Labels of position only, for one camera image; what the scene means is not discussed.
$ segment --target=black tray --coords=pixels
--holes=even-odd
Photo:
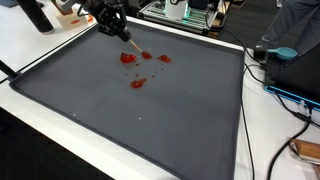
[[[10,86],[179,178],[233,179],[243,52],[128,23],[155,58],[125,65],[121,52],[135,49],[96,29]],[[131,88],[139,78],[145,85]]]

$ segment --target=white surface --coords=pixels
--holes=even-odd
[[[3,11],[2,8],[0,7],[1,18],[10,15],[10,17],[15,16],[17,19],[23,19],[23,14],[19,12],[18,8],[12,11],[10,9]],[[132,18],[128,18],[128,20],[230,48],[241,49],[236,45],[161,25]],[[59,44],[57,41],[63,42],[63,40],[71,37],[72,34],[76,34],[76,31],[79,32],[79,30],[72,32],[61,31],[60,35],[55,35],[56,38],[53,36],[43,37],[37,35],[37,31],[32,27],[32,24],[26,25],[25,28],[20,30],[17,29],[17,26],[18,24],[16,23],[9,23],[7,26],[1,26],[0,28],[0,47],[1,49],[6,49],[6,51],[1,51],[0,58],[7,57],[5,62],[10,66],[14,65],[15,69],[23,67],[46,51],[54,48]],[[6,47],[6,44],[2,42],[3,38],[7,43],[15,44],[15,46]],[[262,71],[255,68],[252,68],[252,70],[258,78],[263,78]],[[0,106],[2,108],[115,179],[175,179],[170,173],[150,162],[14,92],[8,86],[8,82],[0,85],[0,94]],[[256,169],[256,179],[264,180],[266,179],[266,171],[272,156],[289,137],[300,131],[303,123],[287,113],[277,99],[265,92],[262,86],[251,78],[249,73],[244,78],[243,100]],[[288,101],[285,101],[285,103],[292,109],[298,109],[294,103]],[[315,118],[319,120],[319,117],[319,113],[315,112]],[[320,143],[319,132],[318,129],[311,126],[301,136],[301,139]],[[237,146],[235,179],[251,179],[251,167],[242,116]],[[292,159],[287,149],[276,162],[272,177],[275,180],[317,180],[312,166]]]

